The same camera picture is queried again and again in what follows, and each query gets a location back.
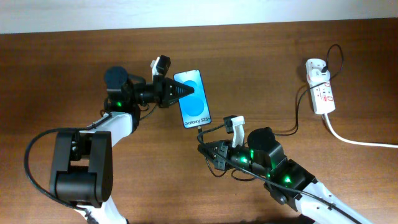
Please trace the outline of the blue Galaxy smartphone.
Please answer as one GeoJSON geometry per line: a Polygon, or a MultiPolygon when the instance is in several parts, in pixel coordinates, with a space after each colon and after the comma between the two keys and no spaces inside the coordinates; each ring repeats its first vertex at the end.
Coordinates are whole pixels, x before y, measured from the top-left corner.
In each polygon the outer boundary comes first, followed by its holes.
{"type": "Polygon", "coordinates": [[[183,127],[194,128],[211,123],[211,114],[199,70],[176,73],[174,80],[193,87],[194,92],[179,99],[183,127]]]}

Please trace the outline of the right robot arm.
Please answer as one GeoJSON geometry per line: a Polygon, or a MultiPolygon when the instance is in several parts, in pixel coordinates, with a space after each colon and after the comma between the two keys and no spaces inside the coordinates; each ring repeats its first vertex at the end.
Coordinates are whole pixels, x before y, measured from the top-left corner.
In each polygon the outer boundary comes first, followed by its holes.
{"type": "Polygon", "coordinates": [[[271,128],[252,131],[247,143],[233,146],[230,140],[204,142],[198,132],[198,151],[215,169],[240,170],[263,181],[264,188],[281,205],[300,215],[298,223],[369,223],[360,213],[334,196],[313,174],[288,159],[271,128]]]}

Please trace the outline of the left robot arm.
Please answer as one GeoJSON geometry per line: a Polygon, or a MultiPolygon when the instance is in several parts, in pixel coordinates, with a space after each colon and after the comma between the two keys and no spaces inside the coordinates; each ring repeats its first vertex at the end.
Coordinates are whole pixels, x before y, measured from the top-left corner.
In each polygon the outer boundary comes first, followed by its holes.
{"type": "Polygon", "coordinates": [[[103,117],[86,128],[59,131],[55,141],[49,189],[88,223],[127,223],[111,198],[113,146],[139,125],[141,106],[155,103],[168,108],[194,92],[183,83],[156,72],[152,83],[128,74],[122,67],[104,76],[108,97],[103,117]]]}

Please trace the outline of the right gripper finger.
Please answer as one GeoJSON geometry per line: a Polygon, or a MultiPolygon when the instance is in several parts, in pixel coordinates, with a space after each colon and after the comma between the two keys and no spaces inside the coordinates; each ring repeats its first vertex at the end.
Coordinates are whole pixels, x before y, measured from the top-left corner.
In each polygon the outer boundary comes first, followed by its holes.
{"type": "Polygon", "coordinates": [[[219,165],[219,160],[217,156],[218,150],[213,148],[205,148],[205,147],[199,147],[198,151],[204,155],[206,159],[209,160],[210,163],[212,163],[215,167],[218,167],[219,165]]]}
{"type": "Polygon", "coordinates": [[[223,145],[222,141],[207,142],[198,145],[198,149],[219,149],[223,145]]]}

